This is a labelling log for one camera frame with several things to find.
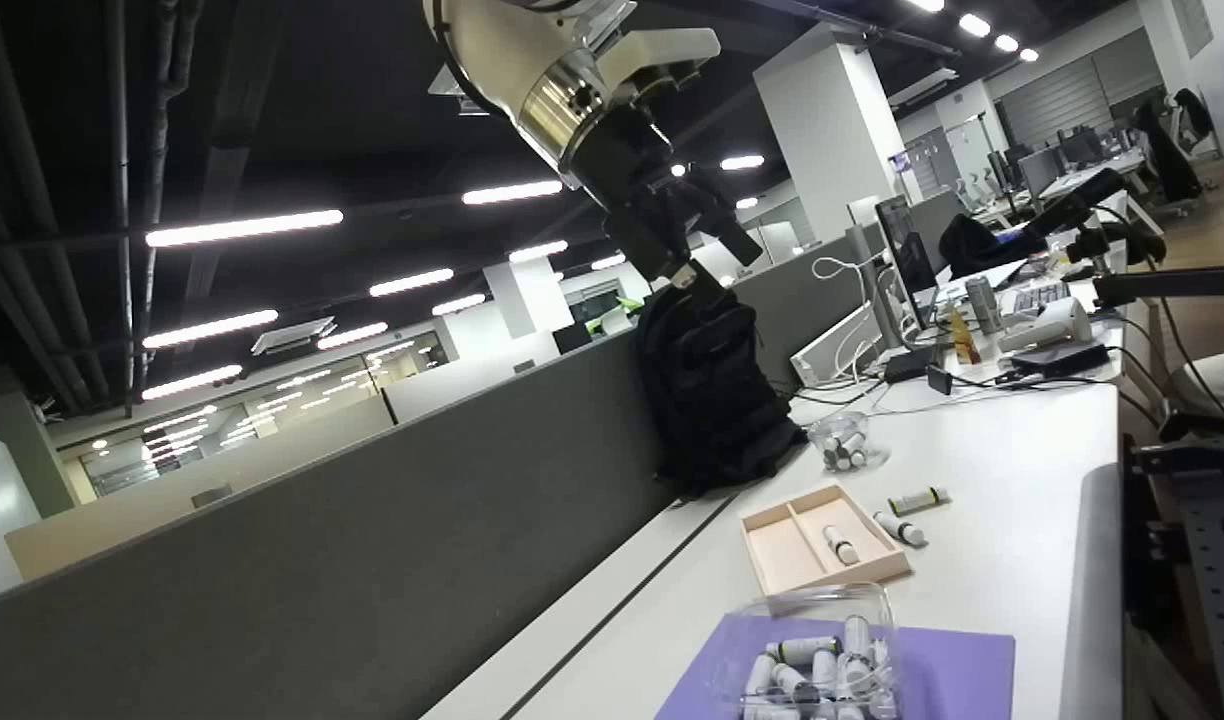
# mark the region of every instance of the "wooden tray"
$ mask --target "wooden tray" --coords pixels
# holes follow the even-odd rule
[[[825,530],[854,541],[860,565],[847,567],[827,548]],[[844,491],[844,484],[745,517],[745,548],[766,598],[809,585],[883,585],[913,571],[902,543],[854,502],[854,491]]]

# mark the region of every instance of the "black backpack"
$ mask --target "black backpack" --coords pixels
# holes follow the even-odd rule
[[[803,431],[755,363],[755,314],[729,287],[666,287],[641,318],[650,405],[678,484],[777,475]]]

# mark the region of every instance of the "black partition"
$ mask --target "black partition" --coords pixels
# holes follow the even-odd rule
[[[766,353],[847,314],[809,266],[742,287]],[[419,716],[673,502],[658,458],[634,336],[566,356],[0,598],[0,720]]]

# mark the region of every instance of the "robotic arm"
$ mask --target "robotic arm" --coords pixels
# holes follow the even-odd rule
[[[636,0],[426,0],[426,22],[459,87],[582,186],[650,278],[704,278],[687,236],[709,231],[745,266],[761,245],[695,182],[678,182],[652,101],[719,56],[709,28],[620,33]]]

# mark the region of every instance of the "ceiling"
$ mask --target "ceiling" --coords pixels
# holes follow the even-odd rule
[[[1115,0],[949,0],[976,10],[998,28],[1043,43]],[[881,39],[913,33],[958,50],[967,76],[1008,63],[990,43],[958,33],[958,11],[919,16],[903,0],[641,0],[645,28],[717,28],[717,61],[686,97],[662,109],[681,156],[717,162],[768,154],[777,140],[753,93],[753,67],[795,39],[822,11],[868,25],[887,93],[919,80],[943,56]],[[148,128],[156,80],[152,0],[128,0],[128,109],[131,109],[131,205],[145,208]],[[54,363],[76,363],[94,392],[76,408],[122,399],[122,245],[111,224],[111,109],[108,109],[108,16],[105,3],[0,0],[0,39],[20,112],[54,193],[55,224],[41,224],[10,154],[0,112],[0,268],[5,248],[23,248],[55,336],[36,344]],[[439,52],[418,0],[208,0],[199,11],[189,93],[174,103],[165,224],[208,216],[323,208],[347,212],[346,228],[294,239],[236,245],[223,253],[165,253],[152,283],[148,329],[273,303],[289,319],[430,319],[430,303],[479,287],[479,268],[500,266],[530,239],[570,236],[559,268],[586,268],[613,253],[602,212],[586,195],[515,205],[500,212],[459,208],[459,193],[487,182],[540,177],[545,166],[497,121],[463,121],[455,101],[431,101]],[[784,182],[784,166],[753,177],[717,177],[747,195]],[[373,279],[412,268],[459,268],[459,283],[391,303],[367,301]],[[10,272],[0,291],[0,360],[13,360],[32,395],[55,392],[18,331],[36,329]],[[253,336],[197,344],[148,363],[148,381],[211,370],[243,356]]]

